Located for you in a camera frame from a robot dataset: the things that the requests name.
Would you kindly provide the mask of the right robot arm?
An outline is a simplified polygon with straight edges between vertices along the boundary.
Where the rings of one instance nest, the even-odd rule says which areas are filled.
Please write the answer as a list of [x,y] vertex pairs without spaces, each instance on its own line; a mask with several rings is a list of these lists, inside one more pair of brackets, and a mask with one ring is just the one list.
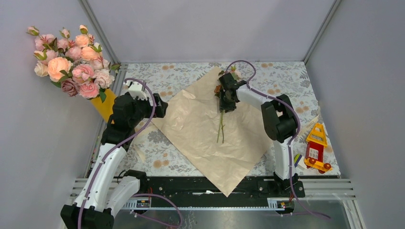
[[261,111],[264,130],[273,141],[275,167],[275,193],[285,197],[297,181],[292,162],[292,143],[300,124],[287,95],[265,95],[251,87],[247,81],[237,81],[231,73],[219,73],[219,85],[214,93],[219,98],[219,111],[224,114],[236,109],[238,102],[248,103]]

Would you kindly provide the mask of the brown orange rose stem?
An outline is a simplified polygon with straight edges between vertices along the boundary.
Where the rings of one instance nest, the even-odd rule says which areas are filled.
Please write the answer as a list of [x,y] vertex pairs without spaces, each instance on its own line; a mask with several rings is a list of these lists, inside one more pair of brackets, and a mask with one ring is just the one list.
[[217,85],[214,90],[214,94],[218,98],[218,109],[219,109],[219,114],[220,114],[218,133],[217,133],[217,139],[216,139],[217,143],[219,143],[219,141],[220,141],[220,135],[222,135],[222,143],[224,143],[224,124],[223,124],[224,110],[221,108],[221,91],[222,91],[222,86]]

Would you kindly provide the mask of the orange paper bouquet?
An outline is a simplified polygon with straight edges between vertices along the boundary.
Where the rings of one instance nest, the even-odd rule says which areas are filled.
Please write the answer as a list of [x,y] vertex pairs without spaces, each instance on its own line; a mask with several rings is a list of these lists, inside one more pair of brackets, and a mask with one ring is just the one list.
[[169,100],[166,115],[154,119],[154,125],[171,143],[225,196],[229,196],[242,179],[272,147],[266,135],[262,114],[253,106],[240,102],[224,114],[224,143],[220,135],[218,99],[214,89],[219,84],[219,67],[181,90]]

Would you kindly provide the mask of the dark mauve rose stem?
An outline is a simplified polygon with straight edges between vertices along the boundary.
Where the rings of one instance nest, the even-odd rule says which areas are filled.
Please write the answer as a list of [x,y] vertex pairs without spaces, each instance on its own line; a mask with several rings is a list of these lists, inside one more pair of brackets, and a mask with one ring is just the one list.
[[70,97],[74,97],[79,94],[79,85],[71,78],[61,82],[61,89]]

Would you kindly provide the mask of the cream printed ribbon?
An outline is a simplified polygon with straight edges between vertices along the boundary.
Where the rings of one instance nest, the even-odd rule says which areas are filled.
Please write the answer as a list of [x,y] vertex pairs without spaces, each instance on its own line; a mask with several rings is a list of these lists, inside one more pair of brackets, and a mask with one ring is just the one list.
[[165,141],[164,138],[163,133],[151,125],[132,140],[128,154],[141,163],[146,163],[149,157],[156,155]]

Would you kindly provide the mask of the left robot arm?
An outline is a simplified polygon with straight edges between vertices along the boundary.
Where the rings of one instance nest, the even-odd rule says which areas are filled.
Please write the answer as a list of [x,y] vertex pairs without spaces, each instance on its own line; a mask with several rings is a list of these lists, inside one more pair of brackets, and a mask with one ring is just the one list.
[[152,100],[130,93],[115,98],[95,169],[73,204],[64,205],[61,210],[68,229],[111,229],[115,216],[129,198],[146,194],[147,181],[132,175],[124,177],[112,194],[108,190],[130,141],[137,135],[135,127],[145,118],[163,118],[167,107],[158,93],[153,93]]

